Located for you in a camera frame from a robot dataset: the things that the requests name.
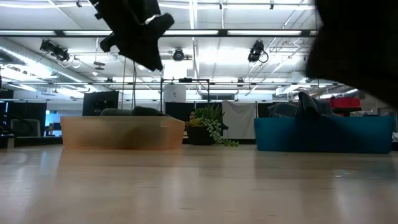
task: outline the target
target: orange planter box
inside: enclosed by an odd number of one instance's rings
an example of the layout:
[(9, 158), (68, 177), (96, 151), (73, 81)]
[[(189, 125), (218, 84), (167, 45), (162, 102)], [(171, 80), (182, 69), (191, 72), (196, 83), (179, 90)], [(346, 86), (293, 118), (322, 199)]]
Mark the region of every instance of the orange planter box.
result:
[(65, 149), (181, 149), (185, 123), (166, 116), (64, 116)]

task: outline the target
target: spotlight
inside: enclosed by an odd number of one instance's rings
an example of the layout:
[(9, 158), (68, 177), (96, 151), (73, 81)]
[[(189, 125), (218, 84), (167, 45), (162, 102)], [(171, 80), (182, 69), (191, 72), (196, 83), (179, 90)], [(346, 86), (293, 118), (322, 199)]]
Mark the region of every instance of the spotlight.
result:
[(106, 78), (106, 81), (105, 81), (105, 82), (108, 82), (108, 83), (109, 83), (109, 82), (114, 82), (114, 81), (113, 81), (113, 78)]
[[(263, 53), (267, 56), (267, 60), (260, 61), (260, 57)], [(264, 44), (262, 43), (262, 40), (257, 40), (256, 43), (254, 43), (253, 48), (250, 49), (248, 60), (249, 62), (260, 61), (262, 63), (266, 63), (268, 61), (268, 54), (264, 51)]]
[(243, 78), (239, 78), (238, 83), (244, 83)]
[(173, 60), (176, 62), (181, 62), (184, 60), (184, 53), (182, 52), (182, 49), (175, 49), (175, 52), (173, 54)]
[(57, 58), (57, 60), (62, 62), (67, 62), (70, 59), (68, 49), (63, 49), (60, 46), (51, 43), (49, 40), (42, 41), (40, 50), (46, 54), (50, 54), (51, 56)]

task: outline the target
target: potted plant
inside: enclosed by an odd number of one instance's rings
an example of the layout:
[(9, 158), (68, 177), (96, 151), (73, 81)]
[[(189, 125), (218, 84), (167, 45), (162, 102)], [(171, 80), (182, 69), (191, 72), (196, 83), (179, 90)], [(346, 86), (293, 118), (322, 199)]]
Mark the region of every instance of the potted plant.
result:
[(195, 110), (195, 119), (187, 123), (188, 139), (194, 145), (224, 144), (238, 146), (237, 142), (224, 139), (221, 135), (221, 123), (224, 113), (217, 106), (208, 106)]

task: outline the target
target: planter box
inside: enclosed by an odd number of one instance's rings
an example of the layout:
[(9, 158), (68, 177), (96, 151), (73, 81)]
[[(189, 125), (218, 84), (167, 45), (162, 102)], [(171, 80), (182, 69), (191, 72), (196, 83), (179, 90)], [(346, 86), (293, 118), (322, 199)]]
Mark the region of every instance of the planter box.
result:
[(258, 118), (260, 151), (390, 153), (393, 117)]
[(188, 127), (188, 140), (190, 144), (198, 146), (209, 146), (215, 143), (213, 137), (207, 131), (207, 127)]
[(166, 116), (61, 117), (65, 149), (182, 149), (185, 123)]

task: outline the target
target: wooden floor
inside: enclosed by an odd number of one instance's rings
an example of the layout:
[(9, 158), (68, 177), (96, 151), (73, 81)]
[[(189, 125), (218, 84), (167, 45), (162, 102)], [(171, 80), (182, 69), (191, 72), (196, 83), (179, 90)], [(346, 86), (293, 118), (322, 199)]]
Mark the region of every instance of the wooden floor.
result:
[(398, 222), (397, 154), (0, 151), (0, 224)]

